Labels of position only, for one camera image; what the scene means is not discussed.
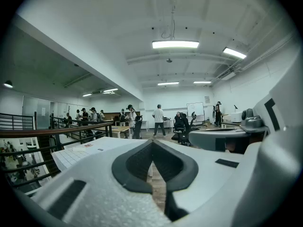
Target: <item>ceiling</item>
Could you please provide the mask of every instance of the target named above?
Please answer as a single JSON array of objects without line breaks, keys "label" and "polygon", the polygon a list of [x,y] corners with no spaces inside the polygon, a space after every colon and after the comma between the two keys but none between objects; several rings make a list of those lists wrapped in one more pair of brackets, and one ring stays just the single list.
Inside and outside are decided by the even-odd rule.
[{"label": "ceiling", "polygon": [[[134,69],[142,88],[172,81],[193,87],[195,80],[211,80],[212,86],[226,70],[240,73],[294,30],[275,0],[179,0],[174,12],[174,37],[199,41],[200,45],[195,50],[154,50],[152,41],[164,40],[162,37],[170,34],[170,0],[93,1],[99,12],[94,15],[106,22],[108,34],[128,67]],[[10,43],[4,47],[1,60],[10,60],[16,69],[31,70],[79,93],[111,88],[20,29],[13,26],[9,35]],[[247,57],[239,60],[224,54],[225,47]]]}]

